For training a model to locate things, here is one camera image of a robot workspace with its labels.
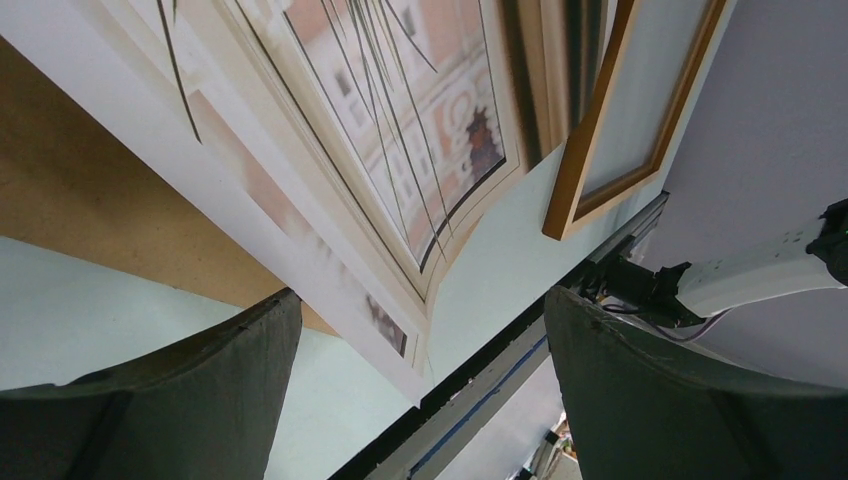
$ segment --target plant leaves in artwork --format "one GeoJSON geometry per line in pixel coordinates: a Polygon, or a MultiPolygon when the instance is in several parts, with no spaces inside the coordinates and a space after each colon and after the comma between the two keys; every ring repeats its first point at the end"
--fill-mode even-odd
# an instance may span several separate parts
{"type": "MultiPolygon", "coordinates": [[[[339,33],[336,31],[336,26],[333,23],[333,19],[330,18],[330,10],[327,8],[327,2],[328,1],[332,5],[333,10],[336,11],[336,5],[333,2],[333,0],[321,0],[321,6],[324,8],[324,15],[326,15],[327,21],[330,23],[330,29],[333,31],[333,37],[335,37],[336,43],[339,45],[339,49],[342,52],[342,58],[344,59],[345,67],[347,67],[347,71],[350,74],[350,78],[353,79],[353,85],[356,87],[356,93],[359,94],[359,98],[361,98],[362,103],[365,104],[365,110],[368,112],[368,116],[370,116],[371,120],[376,123],[376,121],[377,121],[376,112],[368,110],[368,102],[365,101],[365,96],[362,94],[362,89],[359,88],[359,82],[356,81],[356,75],[353,73],[353,67],[351,67],[351,65],[350,65],[350,59],[347,56],[347,52],[345,51],[344,44],[342,43],[341,39],[339,38],[339,33]]],[[[336,18],[339,18],[338,15],[339,15],[339,13],[338,13],[338,11],[336,11],[336,18]]],[[[341,27],[341,19],[338,20],[338,24],[341,27]]]]}
{"type": "Polygon", "coordinates": [[[339,24],[339,28],[342,31],[342,36],[347,40],[347,33],[344,30],[344,25],[342,25],[342,18],[339,16],[339,9],[336,8],[336,0],[330,0],[330,6],[333,7],[333,13],[336,15],[336,22],[339,24]]]}
{"type": "MultiPolygon", "coordinates": [[[[386,16],[386,9],[383,7],[384,3],[389,6],[389,9],[391,9],[392,6],[389,2],[380,2],[380,13],[382,13],[383,19],[385,20],[385,22],[388,23],[389,20],[388,20],[388,17],[386,16]]],[[[400,22],[400,19],[397,18],[397,15],[395,15],[395,19],[398,22],[400,22]]],[[[395,56],[397,57],[398,69],[400,70],[401,78],[403,79],[403,84],[406,86],[406,93],[407,93],[407,95],[409,95],[409,101],[412,104],[413,111],[415,112],[415,119],[418,120],[418,127],[421,129],[421,136],[424,138],[424,146],[427,147],[427,158],[430,161],[430,168],[433,169],[433,178],[436,180],[436,189],[439,191],[439,199],[442,202],[442,212],[445,214],[445,223],[447,224],[448,230],[450,230],[451,235],[453,235],[453,227],[451,227],[450,221],[448,221],[448,210],[447,210],[447,205],[445,204],[445,196],[442,194],[442,184],[439,181],[439,174],[438,174],[438,171],[436,170],[436,163],[433,160],[433,149],[430,148],[430,141],[427,140],[427,132],[424,129],[424,122],[421,120],[421,114],[418,111],[418,105],[416,105],[415,97],[412,95],[412,89],[409,87],[409,79],[407,79],[407,77],[406,77],[406,69],[404,69],[403,62],[400,59],[400,52],[398,51],[397,42],[395,42],[394,35],[390,35],[389,39],[391,40],[392,50],[395,52],[395,56]]]]}
{"type": "MultiPolygon", "coordinates": [[[[374,61],[376,63],[378,61],[378,57],[382,58],[382,52],[379,51],[379,43],[378,43],[377,38],[376,38],[376,33],[377,33],[376,27],[375,27],[376,22],[374,21],[374,14],[371,11],[369,1],[363,0],[362,3],[365,4],[365,9],[364,9],[365,12],[363,14],[363,11],[362,11],[363,9],[360,5],[359,6],[359,14],[361,15],[360,18],[363,19],[365,25],[370,26],[370,28],[367,27],[364,30],[365,30],[365,34],[366,34],[365,35],[366,39],[368,40],[368,47],[369,47],[369,50],[371,52],[371,56],[372,56],[372,58],[374,58],[374,61]],[[371,30],[371,33],[373,33],[373,36],[374,36],[373,39],[371,38],[371,35],[369,35],[369,29],[371,30]]],[[[418,179],[418,175],[415,174],[415,168],[412,166],[412,158],[410,156],[409,148],[407,147],[406,141],[403,138],[403,129],[401,128],[400,120],[398,119],[397,112],[395,111],[394,105],[392,105],[392,102],[391,102],[391,95],[389,94],[389,89],[388,89],[388,86],[387,86],[388,74],[387,74],[387,72],[385,72],[385,76],[384,76],[384,71],[380,71],[379,69],[378,69],[377,73],[378,73],[377,78],[378,78],[378,80],[380,80],[380,86],[382,87],[383,93],[385,94],[385,97],[387,99],[386,103],[388,103],[389,111],[392,114],[392,121],[395,124],[395,128],[397,129],[397,132],[398,132],[398,136],[400,136],[400,144],[401,144],[401,147],[403,148],[403,155],[404,155],[404,157],[406,157],[406,162],[409,165],[409,171],[410,171],[410,173],[412,173],[412,178],[415,181],[415,187],[418,190],[418,196],[421,199],[422,208],[424,210],[425,215],[427,216],[427,221],[430,224],[430,229],[433,233],[433,238],[435,239],[436,244],[439,247],[439,251],[442,254],[442,257],[445,257],[444,248],[442,247],[442,244],[439,241],[439,233],[436,230],[436,226],[433,222],[433,217],[430,215],[430,210],[427,208],[427,198],[424,195],[424,190],[421,187],[421,182],[418,179]]],[[[409,84],[408,84],[408,82],[406,82],[406,79],[404,79],[404,83],[406,84],[407,89],[409,89],[409,84]]]]}
{"type": "Polygon", "coordinates": [[[400,30],[403,32],[404,35],[406,35],[406,39],[409,41],[410,45],[412,45],[412,48],[414,48],[415,51],[418,52],[418,55],[420,55],[421,58],[423,58],[424,61],[427,62],[427,65],[430,67],[431,70],[433,70],[433,72],[438,73],[436,67],[434,67],[433,64],[430,63],[430,59],[427,58],[427,55],[424,55],[424,52],[421,51],[421,48],[418,46],[418,44],[415,43],[415,40],[412,39],[412,36],[409,34],[409,32],[406,31],[406,28],[403,27],[403,22],[400,20],[400,17],[398,17],[398,14],[397,12],[395,12],[394,7],[392,7],[392,3],[389,1],[384,1],[380,2],[380,5],[382,6],[384,3],[387,7],[389,7],[389,12],[392,13],[393,17],[395,17],[395,21],[398,22],[398,25],[400,25],[400,30]]]}
{"type": "MultiPolygon", "coordinates": [[[[188,115],[188,121],[191,123],[191,129],[194,132],[194,138],[197,139],[198,143],[203,143],[200,141],[200,133],[197,131],[197,125],[194,123],[194,116],[191,114],[191,108],[188,106],[188,98],[185,94],[185,88],[183,88],[183,81],[180,78],[180,67],[177,64],[177,55],[174,53],[174,44],[171,41],[171,29],[168,28],[168,20],[165,18],[165,6],[162,3],[162,0],[156,0],[156,3],[159,6],[159,18],[162,19],[162,28],[165,30],[165,43],[168,45],[168,55],[171,57],[171,67],[174,69],[174,77],[177,80],[177,89],[180,91],[180,97],[183,100],[183,106],[185,107],[186,115],[188,115]]],[[[177,13],[177,2],[174,0],[174,19],[176,19],[177,13]]]]}

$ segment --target black bracket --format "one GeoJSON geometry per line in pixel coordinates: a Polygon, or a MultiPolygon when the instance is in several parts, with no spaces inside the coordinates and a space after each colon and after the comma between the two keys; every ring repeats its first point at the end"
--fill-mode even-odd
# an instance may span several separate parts
{"type": "Polygon", "coordinates": [[[806,251],[820,258],[836,281],[848,285],[848,199],[827,207],[819,218],[824,226],[806,251]]]}
{"type": "Polygon", "coordinates": [[[689,262],[653,272],[617,257],[606,269],[604,291],[636,307],[642,320],[665,328],[683,328],[706,322],[677,299],[680,277],[689,262]]]}

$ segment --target white wall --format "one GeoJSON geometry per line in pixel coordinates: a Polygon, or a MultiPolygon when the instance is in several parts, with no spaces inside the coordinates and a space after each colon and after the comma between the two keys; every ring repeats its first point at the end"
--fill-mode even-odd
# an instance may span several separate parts
{"type": "MultiPolygon", "coordinates": [[[[0,389],[64,384],[239,311],[0,237],[0,389]]],[[[410,406],[343,340],[303,330],[267,478],[327,478],[410,406]]]]}
{"type": "Polygon", "coordinates": [[[486,212],[439,286],[430,331],[430,361],[437,381],[615,230],[619,210],[563,242],[542,235],[561,155],[562,147],[554,150],[486,212]]]}

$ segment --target empty picture frame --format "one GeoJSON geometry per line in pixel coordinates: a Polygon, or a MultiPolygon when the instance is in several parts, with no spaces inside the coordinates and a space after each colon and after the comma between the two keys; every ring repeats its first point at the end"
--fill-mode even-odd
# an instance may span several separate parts
{"type": "Polygon", "coordinates": [[[542,232],[561,240],[653,181],[734,0],[620,0],[591,104],[569,136],[542,232]]]}

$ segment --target cable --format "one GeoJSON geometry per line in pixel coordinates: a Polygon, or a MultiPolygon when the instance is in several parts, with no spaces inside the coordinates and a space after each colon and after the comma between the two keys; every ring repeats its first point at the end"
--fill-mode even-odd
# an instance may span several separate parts
{"type": "MultiPolygon", "coordinates": [[[[638,315],[638,314],[642,313],[642,311],[639,310],[639,309],[627,309],[622,305],[615,305],[615,304],[613,304],[613,305],[602,305],[601,308],[606,312],[615,313],[615,314],[619,314],[619,315],[638,315]]],[[[700,330],[693,333],[692,335],[689,335],[688,337],[683,337],[683,338],[680,338],[678,336],[675,336],[675,335],[668,333],[665,329],[663,329],[662,327],[660,327],[659,325],[657,325],[656,323],[654,323],[654,322],[652,322],[648,319],[641,318],[641,317],[638,317],[638,318],[640,320],[642,320],[644,323],[646,323],[649,327],[651,327],[654,331],[656,331],[657,333],[662,335],[663,338],[665,338],[669,341],[672,341],[674,343],[684,344],[684,343],[694,342],[694,341],[700,339],[701,337],[703,337],[704,335],[706,335],[707,332],[712,330],[712,328],[715,327],[718,324],[719,320],[724,318],[724,316],[727,315],[728,313],[730,313],[732,310],[733,310],[732,308],[728,308],[727,310],[724,310],[720,313],[713,315],[709,320],[706,321],[706,323],[704,323],[704,326],[701,327],[700,330]]]]}
{"type": "Polygon", "coordinates": [[[601,308],[605,312],[616,313],[616,314],[619,314],[619,315],[639,315],[640,313],[642,313],[642,310],[639,310],[638,308],[628,309],[628,308],[624,308],[623,305],[615,305],[615,304],[602,305],[601,308]]]}

